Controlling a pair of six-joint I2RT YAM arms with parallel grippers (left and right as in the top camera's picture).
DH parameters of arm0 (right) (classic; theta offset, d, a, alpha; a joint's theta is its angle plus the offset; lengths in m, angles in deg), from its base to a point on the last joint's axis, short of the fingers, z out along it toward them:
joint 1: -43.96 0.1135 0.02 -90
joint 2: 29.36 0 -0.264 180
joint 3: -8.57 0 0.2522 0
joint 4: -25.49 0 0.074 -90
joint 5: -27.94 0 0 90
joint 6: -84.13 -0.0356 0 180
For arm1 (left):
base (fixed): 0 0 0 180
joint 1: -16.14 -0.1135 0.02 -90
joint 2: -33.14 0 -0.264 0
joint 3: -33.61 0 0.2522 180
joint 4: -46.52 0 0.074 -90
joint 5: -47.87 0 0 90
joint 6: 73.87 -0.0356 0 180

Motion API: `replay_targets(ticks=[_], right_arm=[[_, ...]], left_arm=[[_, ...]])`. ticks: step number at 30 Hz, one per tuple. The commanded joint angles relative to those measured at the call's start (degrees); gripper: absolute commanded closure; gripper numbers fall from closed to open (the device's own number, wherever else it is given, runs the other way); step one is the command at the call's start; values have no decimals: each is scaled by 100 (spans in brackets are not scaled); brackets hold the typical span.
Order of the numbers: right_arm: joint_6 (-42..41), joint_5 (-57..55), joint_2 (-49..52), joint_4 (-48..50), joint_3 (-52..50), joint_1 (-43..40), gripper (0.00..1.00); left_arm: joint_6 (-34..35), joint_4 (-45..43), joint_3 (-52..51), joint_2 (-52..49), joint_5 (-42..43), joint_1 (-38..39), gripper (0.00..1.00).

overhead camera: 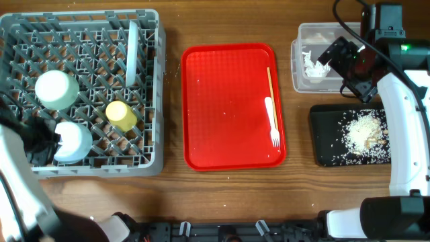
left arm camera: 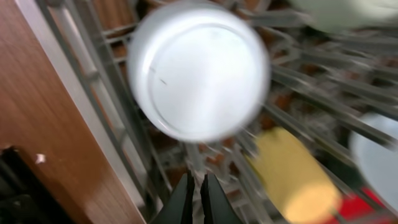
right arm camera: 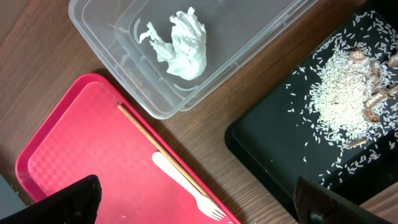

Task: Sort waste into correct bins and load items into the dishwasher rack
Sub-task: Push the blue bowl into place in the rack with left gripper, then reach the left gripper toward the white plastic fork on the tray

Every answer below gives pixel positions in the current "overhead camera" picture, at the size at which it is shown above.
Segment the wooden chopstick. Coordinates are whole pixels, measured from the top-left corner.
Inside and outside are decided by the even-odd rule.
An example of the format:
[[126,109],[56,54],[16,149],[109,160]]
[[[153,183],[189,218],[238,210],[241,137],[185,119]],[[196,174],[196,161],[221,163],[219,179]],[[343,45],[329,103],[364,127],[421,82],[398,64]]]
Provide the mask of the wooden chopstick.
[[276,112],[276,106],[275,106],[275,98],[274,98],[274,92],[273,92],[273,83],[272,83],[272,78],[271,78],[271,70],[269,67],[267,67],[267,78],[268,78],[268,82],[269,82],[269,89],[270,89],[272,106],[273,106],[273,115],[274,115],[275,127],[279,131],[279,127],[278,127],[278,123],[277,123],[277,112]]

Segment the large pale blue plate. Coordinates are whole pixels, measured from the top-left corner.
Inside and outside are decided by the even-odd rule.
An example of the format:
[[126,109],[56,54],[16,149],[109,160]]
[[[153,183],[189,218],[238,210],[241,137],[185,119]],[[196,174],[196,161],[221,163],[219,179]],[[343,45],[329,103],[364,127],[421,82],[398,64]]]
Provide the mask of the large pale blue plate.
[[128,33],[128,51],[126,61],[126,87],[131,87],[135,83],[138,52],[138,26],[135,22],[130,22]]

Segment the pale green bowl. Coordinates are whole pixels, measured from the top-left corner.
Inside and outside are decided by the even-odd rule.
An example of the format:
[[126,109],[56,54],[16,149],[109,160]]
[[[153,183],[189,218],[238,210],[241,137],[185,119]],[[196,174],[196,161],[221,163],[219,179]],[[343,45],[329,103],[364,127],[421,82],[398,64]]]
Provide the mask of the pale green bowl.
[[36,97],[50,110],[63,110],[74,104],[78,97],[78,81],[57,70],[40,75],[35,84]]

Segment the white plastic fork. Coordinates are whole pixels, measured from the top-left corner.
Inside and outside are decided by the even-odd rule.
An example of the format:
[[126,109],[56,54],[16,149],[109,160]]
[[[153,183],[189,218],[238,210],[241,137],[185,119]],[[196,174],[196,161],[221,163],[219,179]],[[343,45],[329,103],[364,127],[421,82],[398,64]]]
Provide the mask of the white plastic fork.
[[264,99],[265,102],[265,108],[267,112],[267,116],[269,118],[269,125],[270,125],[270,137],[271,142],[274,147],[280,146],[280,133],[278,129],[275,126],[275,114],[273,110],[273,102],[270,97],[266,97]]

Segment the yellow plastic cup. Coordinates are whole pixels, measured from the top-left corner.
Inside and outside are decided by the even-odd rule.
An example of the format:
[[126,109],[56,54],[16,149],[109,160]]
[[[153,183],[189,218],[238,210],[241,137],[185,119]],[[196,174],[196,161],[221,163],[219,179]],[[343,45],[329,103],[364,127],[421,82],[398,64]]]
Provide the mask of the yellow plastic cup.
[[128,132],[137,123],[137,117],[131,107],[121,101],[109,103],[105,109],[105,114],[110,124],[118,127],[122,132]]

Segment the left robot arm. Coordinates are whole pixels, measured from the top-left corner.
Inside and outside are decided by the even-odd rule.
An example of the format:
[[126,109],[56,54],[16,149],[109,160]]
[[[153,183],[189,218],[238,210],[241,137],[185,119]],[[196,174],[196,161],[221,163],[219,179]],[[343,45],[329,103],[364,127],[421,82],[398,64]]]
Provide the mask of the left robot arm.
[[31,161],[51,162],[61,147],[57,123],[39,117],[23,121],[1,103],[1,228],[6,241],[139,241],[141,226],[117,212],[95,222],[57,208],[30,169]]

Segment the white paper napkin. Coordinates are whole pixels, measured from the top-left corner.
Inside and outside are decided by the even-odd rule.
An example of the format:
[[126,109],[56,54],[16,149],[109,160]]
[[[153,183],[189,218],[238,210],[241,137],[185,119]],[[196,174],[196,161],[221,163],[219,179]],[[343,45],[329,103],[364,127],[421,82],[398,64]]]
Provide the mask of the white paper napkin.
[[312,52],[302,52],[304,60],[304,73],[310,77],[311,83],[320,83],[329,74],[331,68],[328,64],[323,65],[318,60],[314,63],[311,61]]

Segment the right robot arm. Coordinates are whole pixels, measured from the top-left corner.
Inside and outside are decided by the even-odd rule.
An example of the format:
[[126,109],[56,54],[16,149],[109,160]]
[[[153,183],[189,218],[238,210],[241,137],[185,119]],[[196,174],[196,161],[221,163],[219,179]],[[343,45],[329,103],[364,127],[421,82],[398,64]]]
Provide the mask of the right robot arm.
[[315,220],[322,240],[429,239],[429,42],[408,39],[397,3],[364,4],[353,41],[337,38],[319,57],[353,97],[379,95],[391,152],[387,197],[359,208],[324,210]]

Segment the pale green saucer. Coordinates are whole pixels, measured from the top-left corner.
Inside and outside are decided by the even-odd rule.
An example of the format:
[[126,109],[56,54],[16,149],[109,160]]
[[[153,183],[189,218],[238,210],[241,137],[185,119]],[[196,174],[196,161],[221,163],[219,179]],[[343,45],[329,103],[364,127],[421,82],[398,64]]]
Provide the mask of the pale green saucer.
[[56,125],[55,133],[60,135],[54,160],[61,163],[76,163],[90,152],[93,137],[85,126],[74,122],[61,122]]

